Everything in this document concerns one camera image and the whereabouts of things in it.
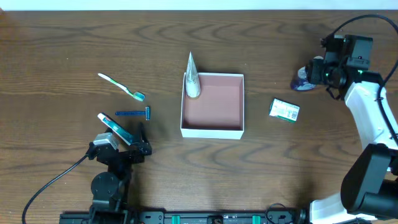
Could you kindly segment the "blue foam soap pump bottle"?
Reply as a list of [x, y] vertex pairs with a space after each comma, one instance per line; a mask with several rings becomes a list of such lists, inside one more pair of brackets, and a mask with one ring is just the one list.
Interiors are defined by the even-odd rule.
[[290, 87], [294, 91], [310, 91], [313, 90], [316, 85], [311, 84], [307, 80], [307, 67], [306, 66], [300, 68], [297, 74], [293, 77], [292, 81], [290, 82]]

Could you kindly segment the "green white soap bar pack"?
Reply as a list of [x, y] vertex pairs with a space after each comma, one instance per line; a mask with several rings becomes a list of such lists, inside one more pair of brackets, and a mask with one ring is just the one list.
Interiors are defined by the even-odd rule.
[[269, 116], [295, 123], [299, 111], [299, 106], [274, 98], [270, 105]]

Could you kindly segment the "white cosmetic tube gold cap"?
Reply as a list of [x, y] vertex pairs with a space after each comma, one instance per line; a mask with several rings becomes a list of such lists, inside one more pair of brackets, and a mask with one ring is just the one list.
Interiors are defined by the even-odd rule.
[[200, 79], [193, 55], [190, 52], [185, 73], [185, 91], [190, 98], [198, 98], [201, 94]]

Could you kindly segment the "white box with pink interior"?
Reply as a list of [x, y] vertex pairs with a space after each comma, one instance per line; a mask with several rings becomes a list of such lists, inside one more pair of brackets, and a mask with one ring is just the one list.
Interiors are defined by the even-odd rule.
[[201, 94], [190, 98], [182, 85], [180, 131], [184, 138], [241, 139], [244, 75], [199, 73]]

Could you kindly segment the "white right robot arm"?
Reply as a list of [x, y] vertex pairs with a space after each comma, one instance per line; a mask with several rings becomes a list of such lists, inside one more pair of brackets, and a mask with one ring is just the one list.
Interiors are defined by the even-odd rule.
[[311, 84], [336, 88], [353, 115], [363, 152], [345, 175], [339, 193], [310, 204], [310, 223], [349, 223], [397, 218], [397, 123], [380, 74], [349, 67], [345, 60], [313, 59]]

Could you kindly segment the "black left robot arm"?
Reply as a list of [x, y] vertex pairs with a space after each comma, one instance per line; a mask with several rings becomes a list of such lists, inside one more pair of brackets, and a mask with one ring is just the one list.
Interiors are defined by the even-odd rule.
[[89, 224], [138, 223], [138, 214], [128, 205], [129, 186], [132, 179], [132, 165], [144, 162], [152, 154], [152, 147], [146, 138], [144, 125], [139, 123], [132, 135], [132, 144], [126, 151], [119, 151], [117, 132], [107, 128], [89, 144], [86, 155], [90, 160], [108, 166], [106, 172], [98, 174], [91, 182], [93, 204], [90, 207]]

